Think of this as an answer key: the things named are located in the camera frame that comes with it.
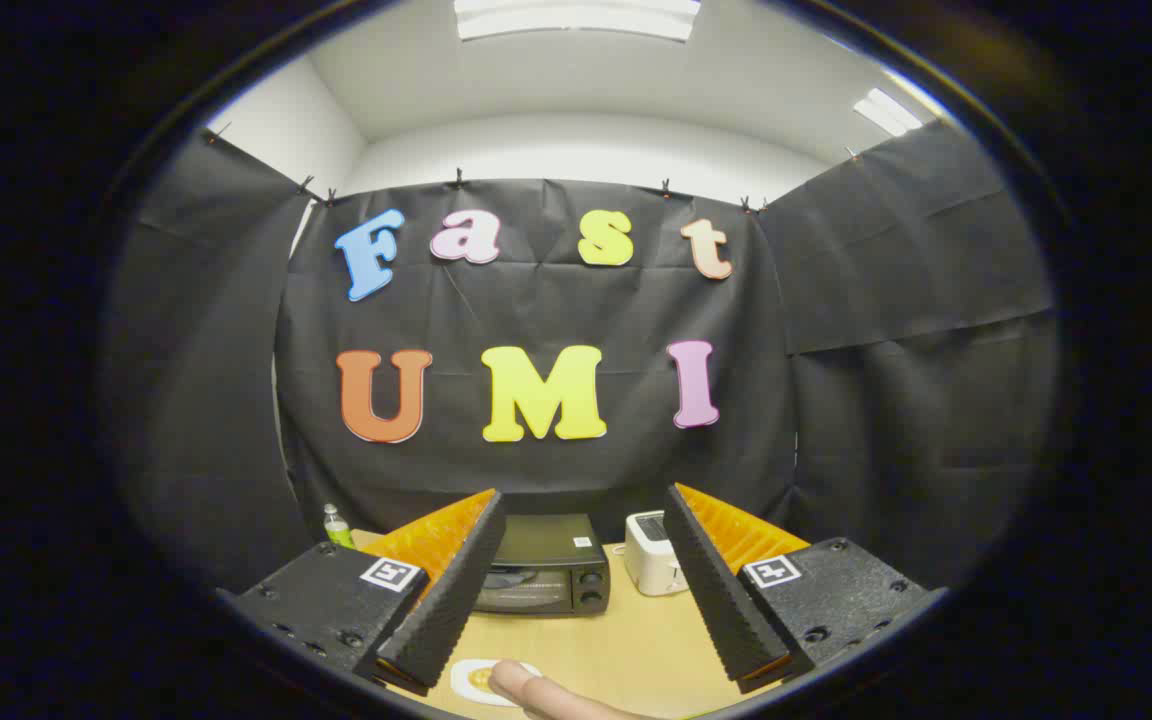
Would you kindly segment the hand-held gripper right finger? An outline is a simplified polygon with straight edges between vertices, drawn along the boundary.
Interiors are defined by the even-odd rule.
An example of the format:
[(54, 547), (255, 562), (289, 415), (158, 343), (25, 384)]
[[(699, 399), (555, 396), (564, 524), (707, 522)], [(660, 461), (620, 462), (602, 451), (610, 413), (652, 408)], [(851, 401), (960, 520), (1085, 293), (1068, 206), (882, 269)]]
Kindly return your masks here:
[(684, 484), (668, 488), (664, 528), (744, 694), (856, 655), (943, 596), (851, 539), (808, 543)]

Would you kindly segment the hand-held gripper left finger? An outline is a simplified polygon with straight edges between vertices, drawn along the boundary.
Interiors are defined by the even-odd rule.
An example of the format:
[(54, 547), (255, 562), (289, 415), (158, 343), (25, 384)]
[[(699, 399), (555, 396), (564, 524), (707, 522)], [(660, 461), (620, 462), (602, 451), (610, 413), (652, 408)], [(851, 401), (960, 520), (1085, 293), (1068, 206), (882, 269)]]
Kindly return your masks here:
[(362, 682), (429, 694), (457, 646), (506, 530), (494, 488), (353, 550), (314, 544), (247, 592), (247, 626)]

